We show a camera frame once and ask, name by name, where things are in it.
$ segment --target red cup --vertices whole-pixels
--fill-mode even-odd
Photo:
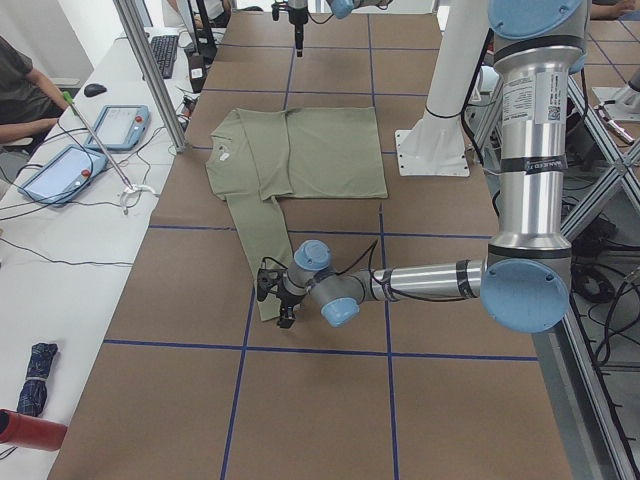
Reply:
[[[53,452],[66,433],[66,425],[0,409],[0,443]]]

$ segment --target person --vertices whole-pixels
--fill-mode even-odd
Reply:
[[[166,27],[177,27],[182,24],[179,15],[178,0],[165,0],[162,3],[162,13]],[[231,18],[231,3],[229,0],[204,0],[209,22],[214,28],[226,28]],[[202,20],[197,13],[196,0],[191,0],[191,7],[195,10],[196,28],[202,28]]]
[[[0,37],[0,144],[33,138],[33,153],[67,108],[62,92],[29,57]]]
[[[616,20],[635,9],[636,0],[593,0],[591,20]]]

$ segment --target overhead robot arm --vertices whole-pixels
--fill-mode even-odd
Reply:
[[[346,17],[354,8],[384,8],[391,2],[393,0],[327,0],[327,3],[331,6],[331,12],[337,18]],[[281,11],[285,11],[289,15],[289,23],[294,27],[296,56],[302,57],[304,26],[309,23],[309,0],[276,1],[271,5],[271,14],[275,21],[280,19]]]
[[[334,0],[332,7],[339,0]],[[303,243],[285,268],[258,273],[258,300],[281,300],[278,325],[310,295],[333,326],[372,300],[480,297],[499,323],[539,332],[569,306],[571,244],[560,233],[567,79],[584,63],[589,0],[491,0],[495,69],[504,80],[499,233],[486,260],[339,275],[324,243]],[[464,2],[453,8],[464,8]]]

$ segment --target metal pole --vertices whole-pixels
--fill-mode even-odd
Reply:
[[[177,152],[183,152],[186,148],[186,140],[182,126],[176,117],[169,92],[164,85],[164,80],[160,75],[158,66],[151,53],[149,41],[144,32],[140,14],[131,0],[113,0],[113,3],[120,15],[120,22],[127,34],[133,54],[138,60],[140,69],[151,90],[151,95],[156,102],[160,116],[164,120],[165,127],[171,136],[171,140]]]
[[[122,180],[122,182],[125,184],[125,186],[127,188],[133,188],[133,184],[131,183],[131,181],[129,180],[129,178],[127,177],[127,175],[124,173],[124,171],[122,170],[122,168],[120,168],[120,165],[118,165],[118,162],[116,162],[113,158],[113,156],[111,155],[111,152],[109,152],[109,150],[107,149],[107,147],[104,146],[104,144],[102,143],[102,141],[100,140],[100,138],[98,137],[98,134],[95,132],[95,130],[91,127],[91,124],[87,121],[86,118],[84,118],[84,116],[80,113],[80,111],[76,108],[76,105],[73,101],[73,99],[71,98],[71,95],[69,95],[68,93],[65,92],[65,94],[63,95],[64,99],[67,101],[67,103],[69,104],[69,106],[71,107],[71,110],[73,110],[73,113],[75,113],[75,115],[80,119],[80,121],[82,122],[82,124],[84,125],[84,127],[87,129],[87,131],[89,132],[89,134],[93,137],[94,142],[96,142],[96,144],[98,145],[98,147],[100,147],[100,150],[102,150],[102,153],[104,153],[104,155],[107,157],[107,160],[109,160],[109,163],[111,164],[111,166],[113,167],[113,169],[116,171],[116,173],[118,174],[118,176],[120,177],[120,179]]]

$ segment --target hand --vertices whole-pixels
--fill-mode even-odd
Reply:
[[[635,11],[636,9],[636,0],[620,0],[615,5],[611,5],[610,7],[610,18],[616,19],[624,15],[625,13],[630,13]]]

